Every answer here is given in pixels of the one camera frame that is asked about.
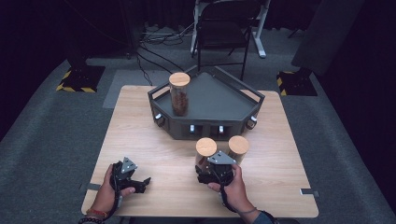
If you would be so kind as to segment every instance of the gray carpet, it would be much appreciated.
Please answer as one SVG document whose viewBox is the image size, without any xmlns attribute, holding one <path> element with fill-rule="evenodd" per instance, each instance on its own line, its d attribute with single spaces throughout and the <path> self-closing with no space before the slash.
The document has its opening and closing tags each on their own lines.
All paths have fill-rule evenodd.
<svg viewBox="0 0 396 224">
<path fill-rule="evenodd" d="M 278 91 L 276 73 L 295 70 L 290 61 L 304 33 L 287 39 L 289 34 L 289 30 L 263 31 L 266 59 L 259 58 L 251 42 L 248 85 Z M 196 59 L 190 56 L 191 37 L 182 40 L 179 45 L 148 48 L 188 69 Z M 179 70 L 148 52 L 139 52 L 171 71 Z M 101 57 L 87 63 L 106 67 L 97 93 L 55 91 L 69 67 L 67 62 L 60 64 L 0 143 L 0 223 L 76 223 L 81 217 L 84 186 L 91 179 L 120 87 L 149 84 L 134 58 Z M 169 76 L 151 63 L 142 61 L 141 65 L 154 85 Z M 236 76 L 240 72 L 239 66 L 222 68 Z M 298 220 L 302 224 L 396 223 L 325 92 L 311 79 L 318 97 L 281 97 L 311 187 L 320 194 L 319 216 Z M 140 221 L 154 220 L 137 219 L 135 223 Z M 113 217 L 107 223 L 119 222 Z"/>
</svg>

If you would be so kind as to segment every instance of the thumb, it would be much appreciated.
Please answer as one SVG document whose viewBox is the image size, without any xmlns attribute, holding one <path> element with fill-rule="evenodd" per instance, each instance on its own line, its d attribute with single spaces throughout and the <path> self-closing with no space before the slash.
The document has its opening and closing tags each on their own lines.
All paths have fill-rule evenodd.
<svg viewBox="0 0 396 224">
<path fill-rule="evenodd" d="M 207 187 L 213 189 L 215 192 L 220 192 L 220 184 L 218 183 L 209 183 Z"/>
<path fill-rule="evenodd" d="M 125 197 L 130 194 L 133 194 L 134 192 L 135 192 L 134 188 L 127 188 L 127 189 L 123 189 L 120 194 L 122 195 L 122 197 Z"/>
</svg>

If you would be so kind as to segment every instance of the dark background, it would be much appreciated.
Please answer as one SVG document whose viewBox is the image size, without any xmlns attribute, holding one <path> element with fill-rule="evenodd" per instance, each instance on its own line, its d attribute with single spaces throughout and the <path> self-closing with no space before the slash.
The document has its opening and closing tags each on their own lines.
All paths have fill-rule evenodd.
<svg viewBox="0 0 396 224">
<path fill-rule="evenodd" d="M 1 1 L 0 139 L 42 81 L 66 59 L 62 42 L 36 13 L 33 2 Z M 117 1 L 69 2 L 97 28 L 121 42 L 126 41 Z M 193 1 L 169 1 L 169 5 L 163 2 L 146 2 L 142 10 L 145 21 L 172 28 L 192 22 Z M 396 22 L 391 14 L 394 8 L 393 3 L 367 0 L 327 74 L 318 77 L 393 211 L 396 210 L 396 72 L 393 70 Z M 175 10 L 183 13 L 177 18 L 165 13 Z M 155 16 L 146 18 L 148 11 Z M 70 32 L 85 57 L 125 48 L 124 44 L 99 34 L 67 5 L 63 13 L 72 24 Z M 274 20 L 271 14 L 276 13 L 269 12 L 269 21 Z M 272 27 L 282 25 L 265 24 L 267 29 Z M 292 29 L 286 23 L 283 27 Z"/>
</svg>

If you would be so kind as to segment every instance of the chair seat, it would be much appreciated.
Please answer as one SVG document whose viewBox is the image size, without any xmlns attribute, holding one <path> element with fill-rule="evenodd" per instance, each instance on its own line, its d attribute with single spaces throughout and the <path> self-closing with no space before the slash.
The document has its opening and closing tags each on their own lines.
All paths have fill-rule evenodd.
<svg viewBox="0 0 396 224">
<path fill-rule="evenodd" d="M 206 22 L 201 34 L 200 44 L 203 49 L 243 48 L 246 45 L 246 38 L 234 22 Z"/>
</svg>

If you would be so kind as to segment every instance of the person's right hand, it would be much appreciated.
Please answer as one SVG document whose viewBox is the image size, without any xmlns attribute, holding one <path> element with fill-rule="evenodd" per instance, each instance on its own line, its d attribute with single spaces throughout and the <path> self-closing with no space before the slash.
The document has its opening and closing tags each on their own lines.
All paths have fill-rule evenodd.
<svg viewBox="0 0 396 224">
<path fill-rule="evenodd" d="M 216 192 L 220 192 L 220 185 L 217 183 L 209 183 L 207 186 Z M 251 211 L 255 208 L 248 200 L 245 183 L 242 179 L 242 169 L 240 166 L 233 164 L 233 182 L 224 187 L 224 190 L 227 194 L 228 204 L 238 213 Z"/>
</svg>

